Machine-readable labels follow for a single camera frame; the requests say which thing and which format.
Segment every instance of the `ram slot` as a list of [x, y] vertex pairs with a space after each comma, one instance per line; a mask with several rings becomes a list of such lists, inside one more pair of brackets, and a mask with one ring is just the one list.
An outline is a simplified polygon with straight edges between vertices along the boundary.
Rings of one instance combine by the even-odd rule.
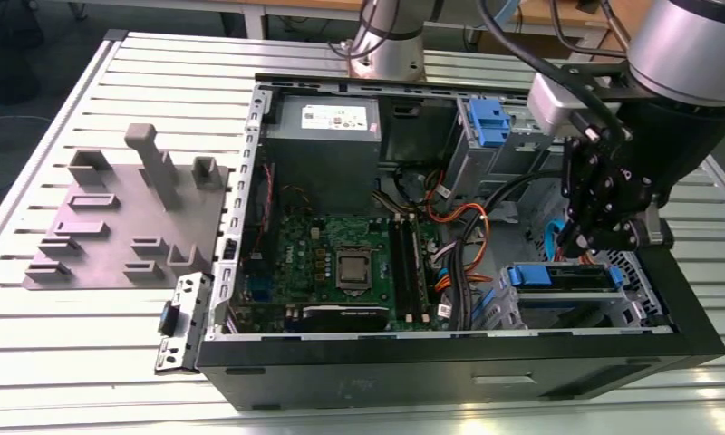
[[413, 225], [409, 221], [403, 223], [403, 238], [404, 245], [407, 247], [405, 257], [409, 283], [408, 294], [411, 301], [411, 313], [413, 314], [413, 321], [421, 322], [421, 313], [424, 313], [424, 307], [421, 306], [421, 248], [419, 239], [419, 227], [416, 227], [416, 223]]
[[405, 263], [405, 249], [403, 245], [401, 223], [389, 222], [389, 254], [392, 262], [392, 278], [395, 280], [395, 315], [399, 320], [405, 320], [411, 314], [408, 273]]

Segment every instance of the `white label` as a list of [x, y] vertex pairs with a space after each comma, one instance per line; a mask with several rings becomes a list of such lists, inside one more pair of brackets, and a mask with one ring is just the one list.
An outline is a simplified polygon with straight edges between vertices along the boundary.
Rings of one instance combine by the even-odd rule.
[[451, 190], [448, 190], [448, 188], [443, 184], [439, 184], [435, 187], [435, 191], [441, 197], [444, 197], [444, 199], [448, 199], [448, 196], [451, 195]]
[[301, 127], [323, 130], [367, 130], [368, 114], [364, 107], [304, 106]]
[[440, 304], [437, 306], [437, 316], [448, 319], [451, 317], [451, 305]]

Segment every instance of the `blue latch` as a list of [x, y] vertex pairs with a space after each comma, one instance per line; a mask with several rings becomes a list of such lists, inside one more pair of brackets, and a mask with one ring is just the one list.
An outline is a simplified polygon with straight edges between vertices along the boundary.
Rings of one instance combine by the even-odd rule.
[[471, 99], [471, 119], [481, 147], [501, 147], [511, 136], [511, 116], [499, 100]]
[[609, 276], [613, 278], [615, 288], [620, 289], [627, 282], [624, 273], [617, 266], [609, 266]]
[[519, 265], [508, 269], [511, 284], [517, 285], [551, 285], [548, 268], [541, 265]]
[[517, 267], [508, 268], [508, 278], [511, 279], [511, 285], [521, 285], [521, 274], [519, 274]]

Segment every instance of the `power supply label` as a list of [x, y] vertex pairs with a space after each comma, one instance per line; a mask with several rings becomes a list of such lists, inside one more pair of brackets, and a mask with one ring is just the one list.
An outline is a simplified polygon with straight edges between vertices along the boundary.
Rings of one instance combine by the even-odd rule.
[[367, 130], [368, 114], [365, 107], [356, 106], [304, 106], [301, 128], [320, 130]]

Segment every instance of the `floor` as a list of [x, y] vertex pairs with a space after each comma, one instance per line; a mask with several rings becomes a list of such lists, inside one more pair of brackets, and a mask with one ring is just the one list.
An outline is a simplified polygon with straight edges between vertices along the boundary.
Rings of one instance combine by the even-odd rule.
[[[45, 32], [45, 44], [28, 52], [42, 90], [37, 98], [14, 106], [0, 106], [2, 115], [56, 116], [58, 107], [74, 85], [108, 29], [122, 28], [140, 32], [224, 36], [221, 17], [216, 13], [176, 11], [124, 6], [89, 5], [88, 18], [76, 22], [68, 6], [40, 2], [37, 19]], [[293, 22], [272, 19], [269, 33], [274, 39], [325, 42], [353, 35], [356, 24], [308, 20]], [[425, 46], [431, 49], [464, 50], [461, 33], [453, 29], [429, 29]], [[0, 121], [0, 202], [33, 147], [42, 137], [46, 122], [36, 119]], [[716, 150], [725, 169], [725, 141]]]

